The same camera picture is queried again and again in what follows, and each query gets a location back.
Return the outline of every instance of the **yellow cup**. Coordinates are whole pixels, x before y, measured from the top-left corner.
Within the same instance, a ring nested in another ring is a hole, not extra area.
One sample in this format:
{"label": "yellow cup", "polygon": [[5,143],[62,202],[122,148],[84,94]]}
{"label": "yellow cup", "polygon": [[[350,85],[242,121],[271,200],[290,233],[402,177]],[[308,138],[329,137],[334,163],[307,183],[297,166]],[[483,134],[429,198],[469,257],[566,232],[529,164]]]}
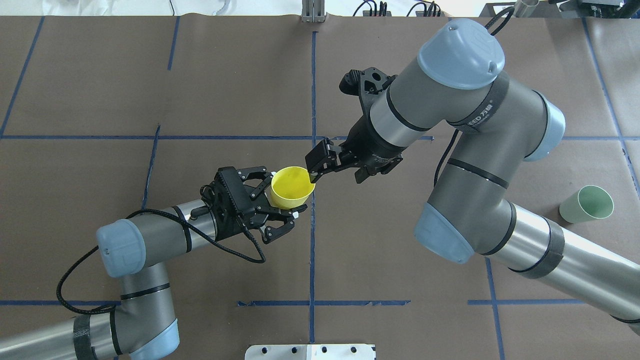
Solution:
{"label": "yellow cup", "polygon": [[271,180],[271,205],[280,209],[295,208],[304,204],[315,188],[305,168],[285,167]]}

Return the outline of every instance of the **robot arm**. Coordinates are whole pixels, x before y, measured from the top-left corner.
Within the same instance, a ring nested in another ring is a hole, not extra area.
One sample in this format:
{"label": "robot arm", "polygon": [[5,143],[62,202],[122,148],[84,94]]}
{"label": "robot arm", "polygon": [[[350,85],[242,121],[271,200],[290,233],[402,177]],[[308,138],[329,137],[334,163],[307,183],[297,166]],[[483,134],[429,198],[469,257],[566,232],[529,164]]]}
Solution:
{"label": "robot arm", "polygon": [[562,112],[502,68],[498,41],[455,19],[397,77],[352,70],[340,89],[358,95],[363,116],[347,140],[323,140],[306,157],[312,182],[357,167],[361,183],[386,174],[401,152],[442,120],[462,132],[424,206],[416,238],[466,263],[477,252],[627,323],[640,334],[640,266],[553,221],[504,200],[519,164],[546,156],[562,139]]}
{"label": "robot arm", "polygon": [[[133,360],[156,360],[171,354],[180,339],[164,261],[212,244],[251,262],[264,262],[249,230],[259,230],[262,242],[271,243],[291,231],[307,208],[271,206],[264,190],[272,177],[266,167],[219,168],[214,181],[200,190],[200,200],[162,211],[136,211],[101,227],[99,251],[107,273],[120,281],[122,305],[0,339],[0,358],[98,360],[130,354]],[[260,183],[245,184],[249,180]],[[218,243],[241,233],[251,239],[260,259]]]}

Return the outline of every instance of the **green cup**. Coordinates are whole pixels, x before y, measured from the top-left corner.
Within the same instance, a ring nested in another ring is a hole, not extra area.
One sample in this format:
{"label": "green cup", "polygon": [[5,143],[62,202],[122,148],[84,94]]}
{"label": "green cup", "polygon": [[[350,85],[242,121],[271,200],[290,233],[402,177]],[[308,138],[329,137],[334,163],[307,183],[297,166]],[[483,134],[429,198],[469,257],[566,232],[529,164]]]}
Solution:
{"label": "green cup", "polygon": [[613,199],[603,188],[587,185],[560,204],[560,215],[576,224],[608,218],[613,213]]}

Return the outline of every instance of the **light blue joint cap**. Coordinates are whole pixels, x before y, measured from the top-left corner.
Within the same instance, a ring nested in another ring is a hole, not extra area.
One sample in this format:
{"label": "light blue joint cap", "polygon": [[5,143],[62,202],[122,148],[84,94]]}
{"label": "light blue joint cap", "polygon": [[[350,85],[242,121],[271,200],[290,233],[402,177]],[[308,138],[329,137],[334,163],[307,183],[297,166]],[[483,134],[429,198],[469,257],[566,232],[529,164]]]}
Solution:
{"label": "light blue joint cap", "polygon": [[551,150],[558,146],[564,136],[564,114],[562,114],[562,111],[556,105],[549,102],[544,95],[539,92],[536,93],[540,95],[547,109],[547,129],[536,150],[533,150],[532,153],[524,158],[524,161],[536,161],[549,155]]}
{"label": "light blue joint cap", "polygon": [[464,264],[474,254],[464,236],[428,202],[413,234],[427,249],[455,263]]}
{"label": "light blue joint cap", "polygon": [[158,360],[174,352],[178,345],[180,345],[180,335],[178,319],[175,319],[158,336],[129,355],[132,360]]}
{"label": "light blue joint cap", "polygon": [[470,19],[454,19],[420,48],[418,64],[445,86],[475,90],[500,74],[504,52],[484,26]]}
{"label": "light blue joint cap", "polygon": [[105,225],[95,233],[100,255],[107,274],[121,277],[142,270],[147,259],[147,248],[138,227],[129,220],[120,219]]}

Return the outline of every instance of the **cup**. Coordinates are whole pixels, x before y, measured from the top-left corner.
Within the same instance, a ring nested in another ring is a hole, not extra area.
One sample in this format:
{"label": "cup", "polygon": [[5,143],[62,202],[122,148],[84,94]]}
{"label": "cup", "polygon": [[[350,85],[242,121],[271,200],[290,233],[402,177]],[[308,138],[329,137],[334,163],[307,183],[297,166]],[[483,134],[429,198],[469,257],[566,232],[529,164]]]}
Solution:
{"label": "cup", "polygon": [[567,222],[578,223],[608,218],[613,213],[613,199],[603,188],[587,185],[560,204],[560,215]]}
{"label": "cup", "polygon": [[316,188],[303,167],[285,167],[271,180],[271,205],[280,209],[296,208],[307,201]]}

